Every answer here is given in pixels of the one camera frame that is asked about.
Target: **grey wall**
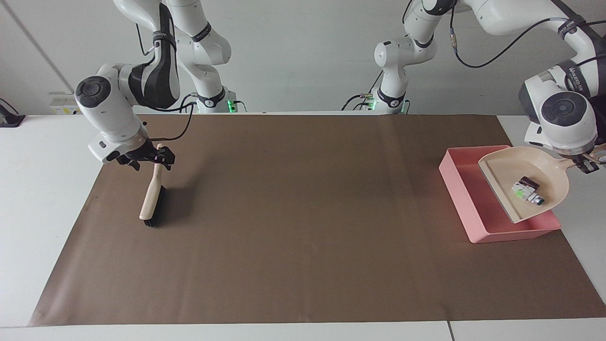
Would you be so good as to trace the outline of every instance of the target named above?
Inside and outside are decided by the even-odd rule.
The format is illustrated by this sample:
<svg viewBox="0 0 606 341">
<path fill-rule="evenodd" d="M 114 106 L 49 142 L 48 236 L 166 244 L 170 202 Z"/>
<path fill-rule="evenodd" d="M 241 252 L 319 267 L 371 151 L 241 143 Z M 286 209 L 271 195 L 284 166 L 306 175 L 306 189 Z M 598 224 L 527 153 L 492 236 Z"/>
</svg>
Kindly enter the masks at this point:
<svg viewBox="0 0 606 341">
<path fill-rule="evenodd" d="M 10 7 L 70 87 L 106 62 L 140 63 L 135 25 L 111 0 L 0 0 Z M 251 111 L 338 110 L 365 92 L 380 69 L 377 43 L 403 34 L 406 0 L 203 1 L 213 27 L 233 48 L 219 66 L 222 80 Z M 588 20 L 606 19 L 603 0 L 569 0 Z M 53 73 L 0 6 L 0 95 L 22 111 L 47 113 L 51 91 L 68 86 Z M 486 34 L 472 13 L 455 16 L 461 56 L 484 62 L 512 37 Z M 602 34 L 606 25 L 596 27 Z M 150 32 L 144 32 L 149 46 Z M 573 56 L 554 33 L 531 32 L 499 61 L 482 70 L 460 65 L 450 48 L 448 20 L 437 31 L 435 59 L 410 66 L 411 113 L 521 113 L 521 83 Z M 182 92 L 194 90 L 181 73 Z"/>
</svg>

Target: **pink bin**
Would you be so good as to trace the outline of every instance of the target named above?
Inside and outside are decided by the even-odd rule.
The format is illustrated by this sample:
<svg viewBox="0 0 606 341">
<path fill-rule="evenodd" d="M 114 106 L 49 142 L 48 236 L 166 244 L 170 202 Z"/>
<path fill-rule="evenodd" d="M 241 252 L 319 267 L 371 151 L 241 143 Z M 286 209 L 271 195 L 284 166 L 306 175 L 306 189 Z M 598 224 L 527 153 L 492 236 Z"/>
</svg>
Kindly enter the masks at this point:
<svg viewBox="0 0 606 341">
<path fill-rule="evenodd" d="M 552 211 L 514 224 L 501 207 L 478 161 L 509 146 L 448 148 L 440 173 L 472 243 L 536 238 L 560 229 Z"/>
</svg>

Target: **dustpan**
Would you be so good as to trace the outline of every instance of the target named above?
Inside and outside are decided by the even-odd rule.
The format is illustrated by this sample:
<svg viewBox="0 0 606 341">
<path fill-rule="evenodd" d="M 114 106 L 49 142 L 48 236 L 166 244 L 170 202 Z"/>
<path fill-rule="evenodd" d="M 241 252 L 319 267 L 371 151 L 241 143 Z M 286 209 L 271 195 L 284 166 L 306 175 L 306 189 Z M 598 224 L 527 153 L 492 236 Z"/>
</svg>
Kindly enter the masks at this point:
<svg viewBox="0 0 606 341">
<path fill-rule="evenodd" d="M 596 147 L 590 156 L 605 150 L 606 144 Z M 532 218 L 559 205 L 568 195 L 566 170 L 574 167 L 569 159 L 556 159 L 534 147 L 512 147 L 487 154 L 478 165 L 512 223 Z M 538 206 L 516 196 L 511 187 L 522 177 L 537 182 L 537 193 L 545 199 Z"/>
</svg>

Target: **hand brush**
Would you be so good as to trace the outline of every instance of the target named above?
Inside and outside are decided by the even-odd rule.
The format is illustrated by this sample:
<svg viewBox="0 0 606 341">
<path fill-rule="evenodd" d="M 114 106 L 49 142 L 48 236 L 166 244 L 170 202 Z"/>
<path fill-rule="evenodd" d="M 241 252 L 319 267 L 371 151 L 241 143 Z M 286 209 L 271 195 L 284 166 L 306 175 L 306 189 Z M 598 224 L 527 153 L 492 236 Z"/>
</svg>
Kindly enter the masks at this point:
<svg viewBox="0 0 606 341">
<path fill-rule="evenodd" d="M 162 148 L 162 144 L 158 144 L 158 149 Z M 162 165 L 155 163 L 153 165 L 153 175 L 151 176 L 150 185 L 147 188 L 147 194 L 145 200 L 143 200 L 143 207 L 139 214 L 139 219 L 143 220 L 146 226 L 150 228 L 156 227 L 158 224 L 158 210 L 161 205 L 164 191 L 166 190 L 162 186 Z"/>
</svg>

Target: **table surface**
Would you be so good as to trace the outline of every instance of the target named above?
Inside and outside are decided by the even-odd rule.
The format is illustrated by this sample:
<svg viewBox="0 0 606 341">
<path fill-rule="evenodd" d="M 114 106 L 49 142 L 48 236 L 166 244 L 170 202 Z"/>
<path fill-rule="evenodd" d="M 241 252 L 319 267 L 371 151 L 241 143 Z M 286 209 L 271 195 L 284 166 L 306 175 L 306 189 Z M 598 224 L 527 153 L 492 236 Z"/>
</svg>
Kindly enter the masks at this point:
<svg viewBox="0 0 606 341">
<path fill-rule="evenodd" d="M 347 115 L 350 112 L 294 113 Z M 524 145 L 525 116 L 500 116 L 514 146 Z M 29 116 L 0 129 L 5 176 L 0 178 L 0 340 L 87 339 L 451 340 L 446 322 L 306 323 L 275 325 L 114 325 L 23 328 L 101 169 L 87 149 L 97 131 L 81 115 Z M 602 299 L 606 299 L 606 229 L 598 183 L 606 172 L 570 170 L 570 194 L 554 213 Z M 606 319 L 452 322 L 461 340 L 600 340 Z"/>
</svg>

